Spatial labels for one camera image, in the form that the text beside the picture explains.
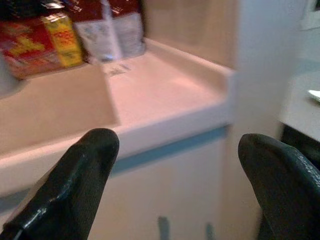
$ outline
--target cabinet door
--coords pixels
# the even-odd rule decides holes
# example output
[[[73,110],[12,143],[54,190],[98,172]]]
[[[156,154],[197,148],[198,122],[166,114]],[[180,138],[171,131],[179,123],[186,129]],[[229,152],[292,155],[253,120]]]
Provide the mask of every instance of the cabinet door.
[[[224,141],[176,144],[119,160],[89,240],[215,239]]]

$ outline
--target blue trim strip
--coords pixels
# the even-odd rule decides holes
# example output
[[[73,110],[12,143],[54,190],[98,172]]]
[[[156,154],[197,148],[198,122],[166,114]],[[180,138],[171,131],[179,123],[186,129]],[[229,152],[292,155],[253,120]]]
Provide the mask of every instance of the blue trim strip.
[[[226,128],[216,128],[214,130],[173,142],[165,146],[158,147],[139,153],[134,156],[119,159],[111,172],[111,177],[114,177],[123,172],[139,168],[142,165],[150,164],[159,161],[165,157],[173,156],[184,151],[190,151],[206,143],[212,142],[226,136]]]

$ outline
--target yellow package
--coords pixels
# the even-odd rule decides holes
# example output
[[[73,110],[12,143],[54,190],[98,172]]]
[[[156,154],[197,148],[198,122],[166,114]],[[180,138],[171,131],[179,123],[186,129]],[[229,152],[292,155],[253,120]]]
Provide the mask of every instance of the yellow package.
[[[63,67],[81,64],[83,62],[82,51],[70,18],[61,12],[42,17],[42,21]]]

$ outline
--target white wall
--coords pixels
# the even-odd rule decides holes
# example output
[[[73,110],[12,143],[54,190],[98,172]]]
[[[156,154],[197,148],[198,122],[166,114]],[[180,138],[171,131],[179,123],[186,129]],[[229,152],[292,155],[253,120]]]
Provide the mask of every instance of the white wall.
[[[279,135],[279,113],[293,73],[303,0],[241,0],[236,68],[238,101],[224,166],[221,240],[253,240],[259,205],[238,159],[243,134]]]

